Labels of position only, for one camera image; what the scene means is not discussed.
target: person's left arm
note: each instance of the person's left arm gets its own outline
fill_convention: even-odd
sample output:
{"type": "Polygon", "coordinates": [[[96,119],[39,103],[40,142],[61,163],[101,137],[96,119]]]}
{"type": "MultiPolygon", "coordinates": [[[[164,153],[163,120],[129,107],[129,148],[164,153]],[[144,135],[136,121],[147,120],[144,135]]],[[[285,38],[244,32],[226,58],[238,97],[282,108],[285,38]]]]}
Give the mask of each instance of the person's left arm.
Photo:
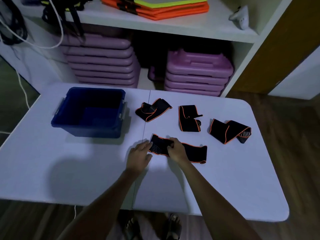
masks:
{"type": "Polygon", "coordinates": [[[118,180],[100,195],[66,227],[58,240],[105,240],[131,185],[146,168],[152,155],[147,154],[152,143],[145,141],[130,150],[126,170],[118,180]]]}

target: blue plastic bin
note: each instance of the blue plastic bin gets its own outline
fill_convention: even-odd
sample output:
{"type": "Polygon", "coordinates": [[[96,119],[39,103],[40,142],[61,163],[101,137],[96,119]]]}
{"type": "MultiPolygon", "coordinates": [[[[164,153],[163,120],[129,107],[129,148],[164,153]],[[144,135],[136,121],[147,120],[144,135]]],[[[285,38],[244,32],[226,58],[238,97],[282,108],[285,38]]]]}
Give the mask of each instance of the blue plastic bin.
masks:
{"type": "Polygon", "coordinates": [[[119,138],[125,95],[122,89],[70,88],[51,125],[79,137],[119,138]]]}

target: stack of purple cases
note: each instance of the stack of purple cases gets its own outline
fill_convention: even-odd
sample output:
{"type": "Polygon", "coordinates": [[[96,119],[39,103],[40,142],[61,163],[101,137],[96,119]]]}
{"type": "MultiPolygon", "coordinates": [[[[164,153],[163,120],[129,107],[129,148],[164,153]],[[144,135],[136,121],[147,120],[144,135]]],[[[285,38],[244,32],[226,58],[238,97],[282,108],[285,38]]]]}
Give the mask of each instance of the stack of purple cases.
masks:
{"type": "Polygon", "coordinates": [[[166,91],[219,96],[233,74],[231,62],[223,55],[168,52],[164,79],[166,91]]]}
{"type": "Polygon", "coordinates": [[[79,82],[138,87],[141,67],[130,40],[85,34],[64,37],[60,47],[79,82]]]}

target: hand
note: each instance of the hand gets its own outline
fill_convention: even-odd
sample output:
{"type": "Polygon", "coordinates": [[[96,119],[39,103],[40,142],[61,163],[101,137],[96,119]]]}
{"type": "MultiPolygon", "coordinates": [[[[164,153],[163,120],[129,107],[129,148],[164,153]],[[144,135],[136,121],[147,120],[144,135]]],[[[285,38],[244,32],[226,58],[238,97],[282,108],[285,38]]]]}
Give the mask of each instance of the hand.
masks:
{"type": "Polygon", "coordinates": [[[131,148],[128,155],[126,171],[133,172],[137,174],[137,176],[140,175],[151,160],[152,155],[147,154],[151,147],[152,142],[149,143],[149,141],[145,141],[136,145],[135,148],[131,148]]]}
{"type": "Polygon", "coordinates": [[[170,140],[173,141],[171,146],[168,146],[168,153],[171,159],[173,159],[176,163],[181,163],[185,161],[189,161],[186,150],[181,142],[177,138],[170,137],[170,140]]]}

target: sandal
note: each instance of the sandal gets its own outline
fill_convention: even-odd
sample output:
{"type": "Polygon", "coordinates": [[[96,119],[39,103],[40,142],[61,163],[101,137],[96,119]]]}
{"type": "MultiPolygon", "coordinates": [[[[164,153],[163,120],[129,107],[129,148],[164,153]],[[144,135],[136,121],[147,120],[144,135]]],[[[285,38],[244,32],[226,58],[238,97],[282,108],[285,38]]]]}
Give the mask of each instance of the sandal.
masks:
{"type": "Polygon", "coordinates": [[[169,219],[169,228],[168,228],[168,234],[167,234],[167,240],[179,240],[180,239],[180,235],[181,235],[181,231],[182,231],[182,226],[180,223],[180,218],[178,217],[177,214],[171,214],[169,219]]]}
{"type": "Polygon", "coordinates": [[[132,217],[124,227],[124,235],[127,240],[142,240],[140,226],[137,218],[132,217]]]}

